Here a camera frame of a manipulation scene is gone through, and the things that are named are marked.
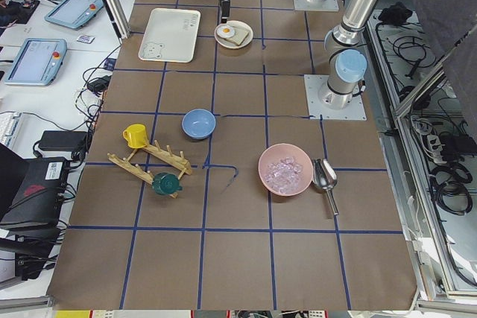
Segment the cream round plate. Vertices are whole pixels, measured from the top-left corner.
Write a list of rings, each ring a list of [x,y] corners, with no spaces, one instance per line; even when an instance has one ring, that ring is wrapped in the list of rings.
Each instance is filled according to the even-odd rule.
[[[253,39],[253,30],[245,22],[230,20],[219,24],[214,31],[215,40],[219,45],[228,49],[240,49]]]

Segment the bread slice on plate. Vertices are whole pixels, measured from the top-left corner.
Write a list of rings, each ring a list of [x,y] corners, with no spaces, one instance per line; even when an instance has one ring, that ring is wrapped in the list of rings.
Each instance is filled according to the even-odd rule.
[[[241,45],[248,36],[248,32],[242,28],[235,28],[236,34],[230,39],[224,39],[234,45]]]

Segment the fried egg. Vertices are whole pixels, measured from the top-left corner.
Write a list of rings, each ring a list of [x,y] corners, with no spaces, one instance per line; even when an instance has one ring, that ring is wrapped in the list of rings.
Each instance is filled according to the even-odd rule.
[[[236,30],[229,25],[219,25],[216,29],[216,33],[222,39],[230,39],[235,36]]]

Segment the cream bear serving tray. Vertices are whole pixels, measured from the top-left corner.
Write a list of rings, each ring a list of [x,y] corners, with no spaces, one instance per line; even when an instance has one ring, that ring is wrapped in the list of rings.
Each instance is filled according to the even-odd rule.
[[[139,46],[144,61],[189,63],[192,61],[200,24],[197,10],[155,8]]]

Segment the blue bowl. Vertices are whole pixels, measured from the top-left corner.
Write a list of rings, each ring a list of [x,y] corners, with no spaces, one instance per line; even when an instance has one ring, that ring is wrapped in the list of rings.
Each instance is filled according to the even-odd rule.
[[[215,116],[207,109],[193,109],[183,116],[183,132],[192,139],[205,139],[215,130]]]

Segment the upper teach pendant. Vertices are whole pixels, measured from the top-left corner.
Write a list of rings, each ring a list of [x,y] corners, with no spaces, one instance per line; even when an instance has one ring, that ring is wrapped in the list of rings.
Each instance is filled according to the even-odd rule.
[[[78,29],[92,20],[104,7],[102,0],[62,0],[44,20],[66,28]]]

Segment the teach pendant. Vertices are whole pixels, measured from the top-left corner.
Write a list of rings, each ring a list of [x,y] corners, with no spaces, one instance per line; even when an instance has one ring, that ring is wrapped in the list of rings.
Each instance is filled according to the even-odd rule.
[[[48,86],[57,76],[66,52],[64,39],[27,38],[4,83],[10,86]]]
[[[104,7],[102,0],[62,0],[44,20],[66,28],[78,29],[92,20]]]

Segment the yellow cup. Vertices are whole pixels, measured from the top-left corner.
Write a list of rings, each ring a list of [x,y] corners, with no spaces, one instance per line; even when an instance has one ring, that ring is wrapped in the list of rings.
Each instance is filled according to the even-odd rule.
[[[128,147],[133,149],[143,148],[149,144],[144,124],[131,124],[123,130],[122,136],[127,142]]]

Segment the pink bowl with ice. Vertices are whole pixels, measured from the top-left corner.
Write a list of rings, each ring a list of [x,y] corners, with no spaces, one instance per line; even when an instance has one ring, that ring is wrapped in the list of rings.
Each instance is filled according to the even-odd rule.
[[[294,196],[305,191],[313,178],[308,154],[293,144],[274,144],[259,157],[259,177],[273,194]]]

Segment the lower teach pendant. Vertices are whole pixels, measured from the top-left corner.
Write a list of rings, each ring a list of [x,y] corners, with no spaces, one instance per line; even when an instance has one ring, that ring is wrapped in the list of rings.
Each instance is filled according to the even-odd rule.
[[[27,38],[4,83],[10,86],[48,86],[57,76],[66,52],[64,39]]]

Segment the dark green cup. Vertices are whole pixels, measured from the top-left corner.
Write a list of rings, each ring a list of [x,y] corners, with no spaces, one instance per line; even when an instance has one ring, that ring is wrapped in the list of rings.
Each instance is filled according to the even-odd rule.
[[[152,188],[155,193],[159,195],[173,195],[183,190],[178,176],[167,172],[162,172],[154,176]]]

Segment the metal scoop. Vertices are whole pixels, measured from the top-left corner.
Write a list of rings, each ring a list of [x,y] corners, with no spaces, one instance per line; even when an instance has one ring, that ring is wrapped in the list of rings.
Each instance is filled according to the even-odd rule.
[[[339,210],[332,192],[338,182],[335,170],[327,159],[313,159],[312,165],[314,168],[313,183],[317,188],[325,192],[333,215],[338,216]]]

